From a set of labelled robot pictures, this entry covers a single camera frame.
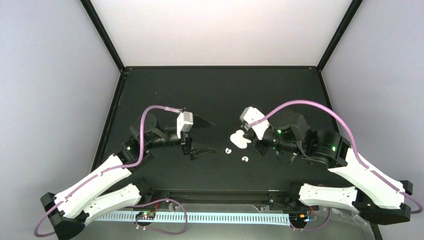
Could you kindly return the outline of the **white earbud charging case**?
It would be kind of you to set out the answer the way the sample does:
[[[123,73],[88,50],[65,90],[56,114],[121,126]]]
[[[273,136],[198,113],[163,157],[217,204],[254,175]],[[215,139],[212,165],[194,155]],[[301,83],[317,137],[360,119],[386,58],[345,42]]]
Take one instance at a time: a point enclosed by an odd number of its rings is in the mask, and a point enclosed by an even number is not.
[[[241,129],[230,135],[230,141],[239,149],[246,149],[252,142],[251,140],[244,137],[245,132]]]

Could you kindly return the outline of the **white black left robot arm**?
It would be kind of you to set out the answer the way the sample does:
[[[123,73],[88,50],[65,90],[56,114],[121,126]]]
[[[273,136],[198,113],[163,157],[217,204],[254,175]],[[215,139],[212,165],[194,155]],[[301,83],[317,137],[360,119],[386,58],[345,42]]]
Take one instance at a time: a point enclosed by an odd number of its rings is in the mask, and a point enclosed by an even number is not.
[[[153,160],[151,149],[181,147],[191,160],[216,153],[190,137],[191,129],[213,128],[215,124],[192,112],[179,110],[177,114],[175,126],[161,127],[153,114],[143,113],[130,127],[129,139],[104,163],[68,189],[41,197],[46,218],[59,240],[71,240],[111,212],[150,203],[155,193],[143,178],[130,180],[114,191],[110,188]]]

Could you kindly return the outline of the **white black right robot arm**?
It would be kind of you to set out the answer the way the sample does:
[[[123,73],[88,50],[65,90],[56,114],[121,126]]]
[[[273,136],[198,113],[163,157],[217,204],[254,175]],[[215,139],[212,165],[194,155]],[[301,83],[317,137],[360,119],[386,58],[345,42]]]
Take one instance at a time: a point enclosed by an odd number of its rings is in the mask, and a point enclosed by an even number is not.
[[[412,210],[405,203],[413,184],[394,180],[381,173],[365,159],[357,161],[351,143],[339,133],[311,129],[304,116],[291,110],[279,112],[271,120],[253,126],[244,135],[264,156],[274,149],[277,156],[288,153],[292,160],[336,174],[350,183],[348,187],[323,183],[293,182],[282,196],[282,205],[292,211],[326,206],[348,210],[378,225],[410,221]]]

